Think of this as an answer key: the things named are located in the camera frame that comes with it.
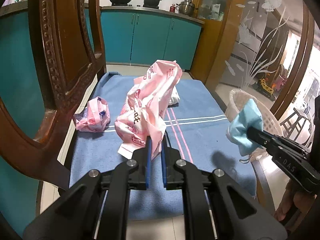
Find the white plastic basket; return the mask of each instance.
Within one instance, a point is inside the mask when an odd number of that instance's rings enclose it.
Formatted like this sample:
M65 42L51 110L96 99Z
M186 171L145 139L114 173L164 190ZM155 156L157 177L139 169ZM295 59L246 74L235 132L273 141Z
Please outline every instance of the white plastic basket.
M271 134L283 136L280 124L278 120L275 118L275 116L270 112L270 110L257 98L241 89L233 89L229 93L229 104L225 112L225 115L227 116L228 120L232 122L250 98L252 98L255 101L258 109L261 112L263 119L263 129ZM250 161L260 159L266 156L268 156L266 149L258 148L252 153Z

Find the silver screw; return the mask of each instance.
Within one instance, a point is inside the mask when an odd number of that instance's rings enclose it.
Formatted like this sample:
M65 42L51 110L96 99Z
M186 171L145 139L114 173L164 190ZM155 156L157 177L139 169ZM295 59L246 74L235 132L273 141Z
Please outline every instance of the silver screw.
M98 170L90 170L89 171L89 176L91 178L97 177L99 175L99 171Z
M178 165L178 166L180 166L180 167L183 167L183 166L186 166L187 165L187 163L186 163L186 161L185 160L177 160L176 161L176 164Z
M216 169L213 172L217 177L222 177L224 175L224 171L221 169Z
M128 160L127 165L129 167L134 167L135 165L137 165L137 161L136 160Z

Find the pink plastic wrapper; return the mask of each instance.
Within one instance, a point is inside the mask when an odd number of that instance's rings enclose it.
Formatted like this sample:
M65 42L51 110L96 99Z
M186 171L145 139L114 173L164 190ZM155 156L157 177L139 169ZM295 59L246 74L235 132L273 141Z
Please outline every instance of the pink plastic wrapper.
M116 132L123 140L118 153L131 159L133 151L144 147L150 136L151 159L158 155L166 129L164 114L181 76L182 70L175 61L157 60L145 76L134 79L115 122Z
M76 129L81 132L103 132L110 122L108 103L101 97L91 99L85 109L74 114L72 119Z

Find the blue tablecloth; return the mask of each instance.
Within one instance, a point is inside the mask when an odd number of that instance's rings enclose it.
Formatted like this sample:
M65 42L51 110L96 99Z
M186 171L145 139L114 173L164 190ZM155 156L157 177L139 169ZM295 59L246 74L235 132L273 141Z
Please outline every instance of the blue tablecloth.
M98 82L92 97L100 96L108 101L110 126L101 133L78 132L70 187L90 169L104 172L124 161L124 157L117 153L122 140L114 131L114 121L133 86L133 79L132 76L107 73ZM254 196L256 177L252 165L239 162L238 146L230 143L225 135L229 122L211 94L197 80L180 80L176 87L181 100L179 105L168 108L164 119L172 147L199 169L223 169ZM129 218L145 220L181 214L181 191L167 191L163 187L161 158L158 156L152 161L149 189L130 193Z

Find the red bottle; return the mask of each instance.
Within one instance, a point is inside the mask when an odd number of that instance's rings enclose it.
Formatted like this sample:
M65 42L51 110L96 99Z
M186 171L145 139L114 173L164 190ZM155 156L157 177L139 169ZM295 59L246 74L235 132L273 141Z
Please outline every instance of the red bottle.
M174 6L174 4L172 4L172 6L170 7L170 11L171 12L175 12L176 11L176 7Z

